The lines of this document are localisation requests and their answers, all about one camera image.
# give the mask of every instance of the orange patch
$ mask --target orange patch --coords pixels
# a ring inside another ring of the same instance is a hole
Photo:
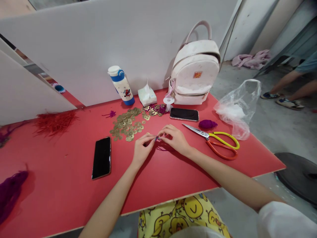
[[[200,78],[201,74],[202,74],[202,71],[195,72],[193,78]]]

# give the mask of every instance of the sneaker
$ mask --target sneaker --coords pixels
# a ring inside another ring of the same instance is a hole
[[[277,100],[276,103],[280,104],[280,105],[282,105],[284,107],[288,107],[290,109],[293,109],[293,110],[303,110],[305,108],[299,102],[297,102],[297,101],[289,101],[287,98],[282,98],[280,100]]]
[[[261,95],[261,98],[263,98],[263,99],[276,99],[279,96],[280,96],[279,94],[270,94],[270,92],[267,92],[267,93]]]

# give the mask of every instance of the hand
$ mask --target hand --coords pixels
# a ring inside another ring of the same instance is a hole
[[[135,141],[134,156],[132,160],[133,165],[138,168],[142,166],[154,146],[155,138],[155,135],[145,134]]]
[[[173,125],[166,125],[158,133],[159,139],[164,141],[166,144],[173,147],[176,151],[184,156],[188,156],[188,153],[193,149],[187,142],[184,134]]]

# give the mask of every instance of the smartphone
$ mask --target smartphone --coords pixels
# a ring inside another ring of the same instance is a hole
[[[171,108],[171,113],[169,116],[171,119],[178,119],[184,121],[199,121],[198,111],[182,108]]]
[[[111,173],[111,138],[96,141],[91,179],[98,179]]]

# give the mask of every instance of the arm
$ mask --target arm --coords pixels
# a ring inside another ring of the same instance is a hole
[[[263,206],[272,201],[284,202],[275,193],[271,192],[252,178],[189,146],[183,133],[175,126],[166,125],[158,133],[158,136],[162,136],[163,134],[169,134],[173,138],[168,139],[166,137],[160,137],[160,139],[198,164],[225,190],[256,212],[259,212]]]
[[[105,238],[110,236],[133,180],[153,148],[155,137],[154,135],[145,134],[135,141],[131,165],[99,205],[79,238]],[[144,144],[149,141],[151,142],[145,147]]]

